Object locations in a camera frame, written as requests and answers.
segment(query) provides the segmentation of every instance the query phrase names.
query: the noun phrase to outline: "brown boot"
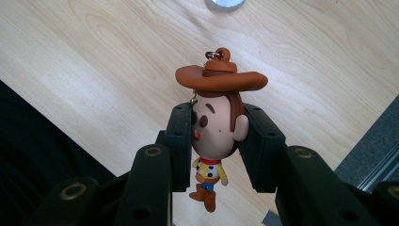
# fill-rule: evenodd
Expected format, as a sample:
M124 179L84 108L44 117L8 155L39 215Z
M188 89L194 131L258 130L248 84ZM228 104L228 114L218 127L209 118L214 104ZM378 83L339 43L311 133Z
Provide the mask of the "brown boot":
M197 187L197 192L192 192L189 194L189 196L191 199L195 201L203 202L206 190L201 186L201 184L197 184L196 187Z
M216 192L206 191L204 205L205 209L210 213L216 210Z

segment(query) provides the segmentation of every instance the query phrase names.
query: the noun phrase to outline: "woody figurine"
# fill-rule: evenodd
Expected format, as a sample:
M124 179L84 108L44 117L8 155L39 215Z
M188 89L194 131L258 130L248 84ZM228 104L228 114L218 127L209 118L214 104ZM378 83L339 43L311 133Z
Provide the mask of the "woody figurine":
M229 183L221 159L232 155L247 136L248 119L239 92L262 89L267 77L256 72L238 73L226 48L205 55L209 60L203 67L182 67L176 71L176 80L195 93L191 100L192 146L199 158L192 167L197 169L199 184L189 196L204 202L212 213L216 209L214 185L219 180L224 186Z

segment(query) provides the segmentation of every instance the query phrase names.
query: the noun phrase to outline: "toy eyebrow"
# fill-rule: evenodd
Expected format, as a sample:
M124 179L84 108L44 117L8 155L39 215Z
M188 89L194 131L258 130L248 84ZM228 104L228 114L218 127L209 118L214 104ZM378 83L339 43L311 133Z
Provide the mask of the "toy eyebrow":
M215 114L215 110L214 110L214 108L211 106L211 104L206 104L206 106L208 106L208 108L212 111L212 113Z

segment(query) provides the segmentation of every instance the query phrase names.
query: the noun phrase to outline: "wooden table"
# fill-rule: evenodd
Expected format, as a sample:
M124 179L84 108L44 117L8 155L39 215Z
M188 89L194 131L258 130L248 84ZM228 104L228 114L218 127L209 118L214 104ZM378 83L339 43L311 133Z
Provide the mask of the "wooden table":
M4 0L0 78L121 175L192 97L175 71L227 47L239 72L269 78L244 102L335 169L399 93L398 11L395 0L247 0L232 13L195 0ZM276 211L238 153L224 167L215 213L188 198L191 186L173 195L176 225L261 225Z

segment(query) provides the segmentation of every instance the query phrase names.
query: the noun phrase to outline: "cowboy toy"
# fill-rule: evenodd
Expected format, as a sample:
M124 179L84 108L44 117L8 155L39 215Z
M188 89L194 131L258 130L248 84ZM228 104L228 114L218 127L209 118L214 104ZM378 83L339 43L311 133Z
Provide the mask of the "cowboy toy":
M203 67L182 67L176 71L176 80L195 93L191 100L192 146L199 158L192 166L197 169L199 184L189 196L204 202L212 213L216 209L214 185L219 180L224 186L229 183L221 160L232 155L247 136L248 119L239 92L262 89L267 77L256 72L238 73L226 48L205 55L208 61Z

